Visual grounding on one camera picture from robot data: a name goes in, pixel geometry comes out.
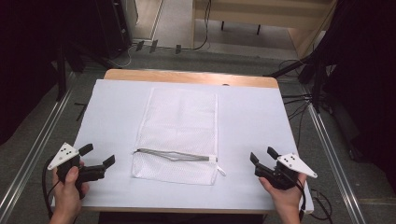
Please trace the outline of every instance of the wire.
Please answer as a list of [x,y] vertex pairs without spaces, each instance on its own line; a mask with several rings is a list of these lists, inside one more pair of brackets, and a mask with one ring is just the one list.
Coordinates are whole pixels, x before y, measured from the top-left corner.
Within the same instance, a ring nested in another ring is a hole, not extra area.
[[42,190],[43,190],[44,201],[45,201],[45,204],[46,204],[46,207],[47,207],[49,219],[52,218],[53,213],[52,213],[52,210],[50,209],[49,194],[47,193],[47,180],[46,180],[46,177],[47,177],[47,167],[50,165],[50,162],[53,160],[54,157],[55,156],[51,156],[46,161],[46,163],[44,164],[44,167],[43,167],[43,171],[41,173],[41,187],[42,187]]
[[115,63],[115,62],[113,62],[113,61],[111,61],[111,60],[108,60],[109,62],[111,62],[111,63],[113,63],[113,64],[115,64],[116,66],[118,66],[118,67],[126,67],[126,66],[128,66],[131,62],[132,62],[132,57],[131,57],[131,53],[129,52],[133,47],[135,47],[135,46],[137,46],[137,45],[132,45],[130,48],[128,48],[128,50],[127,50],[127,52],[128,52],[128,57],[129,57],[129,62],[127,63],[127,64],[125,64],[125,65],[120,65],[120,64],[117,64],[117,63]]
[[302,94],[302,95],[282,95],[282,98],[299,98],[299,97],[310,97],[312,94]]
[[292,101],[285,102],[283,105],[288,105],[288,104],[292,104],[292,103],[296,103],[296,102],[300,102],[300,101],[307,101],[307,100],[310,100],[310,99],[292,100]]
[[[180,49],[180,50],[198,50],[201,49],[207,42],[208,38],[209,38],[209,28],[208,28],[208,24],[209,24],[209,17],[210,17],[210,10],[212,8],[212,0],[208,0],[207,1],[207,5],[206,5],[206,9],[205,9],[205,16],[204,16],[204,22],[205,22],[205,41],[204,43],[202,43],[202,45],[200,47],[197,47],[195,49]],[[156,47],[157,49],[175,49],[175,48],[169,48],[169,47]]]
[[[283,61],[282,63],[280,63],[280,64],[277,66],[278,71],[282,70],[281,65],[282,65],[283,63],[287,63],[287,62],[300,62],[301,65],[306,65],[305,63],[301,62],[301,61],[298,60],[298,59],[289,59],[289,60]],[[297,77],[300,75],[300,73],[297,72],[297,68],[294,69],[294,72],[297,73]]]
[[318,220],[322,220],[322,221],[329,220],[329,222],[332,224],[332,204],[330,203],[329,199],[326,196],[324,196],[322,193],[320,193],[319,191],[317,191],[315,189],[311,189],[311,190],[315,191],[319,196],[322,196],[326,200],[327,204],[330,207],[330,212],[328,212],[327,209],[324,207],[323,203],[320,201],[319,197],[312,197],[313,199],[315,199],[318,202],[319,206],[322,208],[326,217],[317,217],[313,214],[310,214],[311,217],[314,217],[314,218],[316,218]]
[[309,106],[310,104],[311,104],[311,103],[309,103],[309,104],[307,104],[307,105],[305,106],[305,108],[303,109],[303,112],[302,112],[302,114],[301,114],[300,124],[299,124],[299,127],[298,127],[297,148],[299,148],[299,146],[300,146],[301,126],[302,126],[302,123],[303,123],[304,112],[305,112],[305,110],[308,108],[308,106]]

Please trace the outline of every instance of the cable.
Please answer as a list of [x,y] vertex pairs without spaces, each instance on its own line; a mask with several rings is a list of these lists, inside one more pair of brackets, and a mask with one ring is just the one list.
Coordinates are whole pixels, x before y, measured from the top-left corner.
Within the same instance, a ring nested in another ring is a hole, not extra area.
[[[209,28],[208,28],[208,24],[209,24],[209,17],[210,17],[210,10],[212,8],[212,0],[208,0],[207,1],[207,5],[206,5],[206,9],[205,9],[205,16],[204,16],[204,22],[205,22],[205,29],[206,29],[206,35],[205,35],[205,41],[204,43],[202,43],[202,45],[200,47],[197,47],[195,49],[180,49],[180,50],[198,50],[201,49],[207,42],[208,37],[209,37]],[[175,48],[169,48],[169,47],[157,47],[157,49],[175,49]]]
[[300,101],[307,101],[307,100],[310,100],[310,99],[292,100],[292,101],[285,102],[283,105],[288,105],[288,104],[292,104],[292,103],[296,103],[296,102],[300,102]]
[[302,95],[282,95],[282,99],[284,98],[299,98],[299,97],[311,97],[312,94],[302,94]]
[[54,157],[55,156],[51,156],[46,161],[46,163],[44,164],[44,167],[43,167],[43,172],[41,173],[41,187],[42,187],[42,190],[43,190],[44,201],[45,201],[45,204],[46,204],[46,207],[47,207],[49,219],[52,218],[53,213],[52,213],[52,210],[50,209],[49,194],[47,193],[47,180],[46,180],[46,177],[47,177],[47,167],[50,165],[50,162],[53,160]]
[[302,126],[302,123],[303,123],[304,112],[305,112],[305,110],[308,108],[308,106],[309,106],[310,104],[311,104],[311,103],[308,103],[308,104],[305,106],[305,108],[303,109],[303,112],[302,112],[302,114],[301,114],[300,124],[299,124],[299,127],[298,127],[297,148],[299,148],[299,146],[300,146],[301,126]]
[[326,196],[324,196],[322,193],[320,193],[319,191],[317,191],[315,189],[311,189],[311,190],[315,191],[316,193],[318,193],[318,195],[322,196],[326,200],[327,204],[330,207],[330,213],[329,213],[327,211],[327,209],[324,207],[323,203],[319,200],[318,197],[312,197],[313,199],[315,199],[318,202],[319,206],[322,208],[322,210],[325,213],[326,217],[317,217],[317,216],[315,216],[313,214],[310,214],[311,217],[314,217],[314,218],[316,218],[318,220],[322,220],[322,221],[329,220],[329,222],[332,224],[332,204],[330,203],[329,199]]
[[118,67],[126,67],[126,66],[128,66],[130,63],[131,63],[131,61],[132,61],[132,57],[131,57],[131,54],[130,54],[130,52],[129,52],[129,50],[131,50],[133,47],[135,47],[135,46],[137,46],[137,45],[132,45],[130,48],[128,48],[128,50],[127,50],[127,52],[128,52],[128,57],[129,57],[129,62],[127,63],[127,64],[125,64],[125,65],[120,65],[120,64],[117,64],[117,63],[114,63],[113,61],[111,61],[111,60],[108,60],[109,62],[111,62],[111,63],[113,63],[113,64],[115,64],[116,66],[118,66]]

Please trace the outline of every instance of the black equipment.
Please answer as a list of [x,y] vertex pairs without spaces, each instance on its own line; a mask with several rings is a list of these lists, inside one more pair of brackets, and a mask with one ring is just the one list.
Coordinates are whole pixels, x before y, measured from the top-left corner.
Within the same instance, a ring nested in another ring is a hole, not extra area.
[[78,150],[79,155],[73,157],[71,160],[58,166],[58,171],[56,172],[56,175],[58,175],[59,180],[61,180],[64,183],[64,180],[66,179],[66,175],[69,172],[69,170],[73,166],[79,167],[78,179],[76,181],[76,188],[78,190],[80,199],[83,199],[85,196],[81,192],[82,183],[89,181],[96,181],[98,179],[105,178],[106,169],[111,165],[113,165],[114,162],[116,162],[116,159],[113,155],[109,157],[107,160],[105,160],[102,165],[81,167],[79,164],[80,156],[84,156],[85,154],[87,154],[92,150],[93,150],[92,144],[88,144],[87,146],[82,147],[81,149]]
[[[279,157],[279,154],[277,154],[277,152],[271,147],[268,147],[267,153],[274,160]],[[274,188],[291,189],[296,186],[299,173],[292,171],[280,161],[277,161],[275,169],[271,170],[259,163],[259,159],[257,159],[257,157],[252,152],[250,153],[250,160],[256,167],[254,170],[254,175],[258,177],[265,177]]]

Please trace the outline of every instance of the black cable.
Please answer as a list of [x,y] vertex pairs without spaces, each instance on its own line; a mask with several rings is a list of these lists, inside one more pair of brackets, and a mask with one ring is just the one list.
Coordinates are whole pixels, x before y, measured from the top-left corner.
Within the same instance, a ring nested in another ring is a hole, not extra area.
[[[311,102],[307,102],[307,103],[301,105],[300,107],[298,107],[298,108],[294,111],[294,113],[292,113],[292,114],[290,114],[290,115],[288,116],[289,120],[292,120],[292,119],[294,119],[296,116],[298,116],[299,114],[303,113],[304,109],[306,109],[310,104],[311,104]],[[300,108],[302,108],[303,106],[305,106],[305,108],[304,108],[303,110],[300,110],[300,111],[297,113],[297,111],[298,111]]]
[[[205,28],[206,28],[206,37],[205,37],[205,41],[204,43],[202,43],[202,45],[198,48],[195,49],[181,49],[181,50],[198,50],[201,49],[207,42],[208,39],[208,33],[209,33],[209,28],[208,28],[208,24],[209,24],[209,16],[210,16],[210,9],[212,8],[212,0],[208,0],[207,1],[207,5],[206,5],[206,10],[205,10],[205,16],[204,16],[204,22],[205,22]],[[157,49],[175,49],[175,48],[169,48],[169,47],[157,47]]]
[[[277,66],[278,71],[280,71],[280,70],[282,69],[282,68],[281,68],[281,65],[282,65],[283,63],[286,63],[286,62],[300,62],[301,65],[304,65],[304,63],[302,63],[300,60],[297,60],[297,59],[289,59],[289,60],[283,61],[282,63],[280,63],[280,64]],[[297,73],[297,77],[300,75],[300,73],[297,72],[297,68],[294,69],[294,72]],[[288,75],[288,74],[285,74],[285,77],[294,77],[294,76],[290,76],[290,75]]]
[[302,123],[303,123],[304,112],[305,112],[305,110],[308,108],[308,106],[309,106],[309,104],[307,104],[307,105],[305,106],[305,108],[303,109],[303,113],[301,114],[300,124],[299,124],[299,127],[298,127],[297,149],[298,149],[299,146],[300,146],[301,126],[302,126]]
[[299,98],[299,97],[310,97],[312,94],[301,94],[301,95],[282,95],[282,98]]
[[53,213],[52,213],[52,210],[50,209],[50,202],[49,202],[49,199],[48,199],[48,193],[47,193],[47,179],[46,179],[46,177],[47,177],[47,167],[50,165],[50,163],[51,163],[51,161],[53,160],[54,157],[55,157],[55,156],[51,156],[51,157],[46,161],[46,163],[44,164],[44,167],[43,167],[43,172],[42,172],[42,174],[41,174],[41,187],[42,187],[42,190],[43,190],[44,201],[45,201],[45,204],[46,204],[46,207],[47,207],[49,219],[52,218]]
[[300,101],[309,101],[310,99],[299,99],[299,100],[292,100],[292,101],[288,101],[283,103],[283,105],[288,105],[288,104],[292,104],[292,103],[296,103],[296,102],[300,102]]
[[330,213],[329,213],[327,211],[327,209],[324,207],[323,203],[319,200],[318,197],[312,197],[313,199],[315,199],[318,202],[319,206],[322,208],[322,210],[325,213],[326,217],[316,217],[315,215],[310,214],[311,217],[314,217],[314,218],[316,218],[318,220],[322,220],[322,221],[329,220],[329,222],[332,224],[332,204],[330,203],[329,199],[326,196],[324,196],[322,193],[320,193],[319,191],[317,191],[315,189],[311,189],[311,190],[317,192],[321,197],[323,197],[326,200],[326,202],[329,205],[329,207],[330,207]]

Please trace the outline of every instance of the wooden table edge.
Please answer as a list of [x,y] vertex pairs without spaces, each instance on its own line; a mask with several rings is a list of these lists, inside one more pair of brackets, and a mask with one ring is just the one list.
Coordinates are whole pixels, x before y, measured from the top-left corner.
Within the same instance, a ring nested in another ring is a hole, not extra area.
[[127,70],[109,69],[104,79],[131,80],[152,82],[194,83],[209,85],[230,85],[240,87],[276,88],[277,81],[273,77],[253,77],[234,74],[179,72],[167,70]]

